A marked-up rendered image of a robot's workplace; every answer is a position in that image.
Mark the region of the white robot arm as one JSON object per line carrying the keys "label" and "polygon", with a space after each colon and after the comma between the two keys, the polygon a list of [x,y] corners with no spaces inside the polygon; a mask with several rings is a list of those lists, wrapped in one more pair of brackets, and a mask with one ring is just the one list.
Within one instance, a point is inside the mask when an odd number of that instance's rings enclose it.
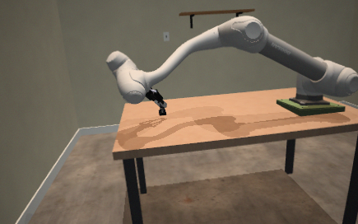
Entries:
{"label": "white robot arm", "polygon": [[[330,102],[323,99],[325,92],[330,93],[327,95],[345,97],[358,90],[358,73],[353,69],[309,56],[270,35],[261,21],[252,16],[233,18],[227,24],[221,24],[192,38],[178,47],[153,72],[136,71],[138,69],[134,62],[119,51],[110,54],[106,62],[117,78],[121,96],[135,105],[141,103],[151,87],[168,77],[190,54],[230,45],[251,54],[259,52],[297,72],[296,95],[289,100],[299,105],[330,105]],[[314,86],[324,93],[319,93]]]}

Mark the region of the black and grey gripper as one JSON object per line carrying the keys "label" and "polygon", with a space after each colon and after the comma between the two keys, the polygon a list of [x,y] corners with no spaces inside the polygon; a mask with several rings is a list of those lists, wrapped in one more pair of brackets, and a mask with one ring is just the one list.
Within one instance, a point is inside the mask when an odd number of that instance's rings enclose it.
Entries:
{"label": "black and grey gripper", "polygon": [[[149,98],[150,97],[150,98]],[[146,98],[154,101],[159,107],[160,104],[166,108],[167,104],[163,101],[163,97],[160,95],[158,90],[153,90],[152,88],[146,93]]]}

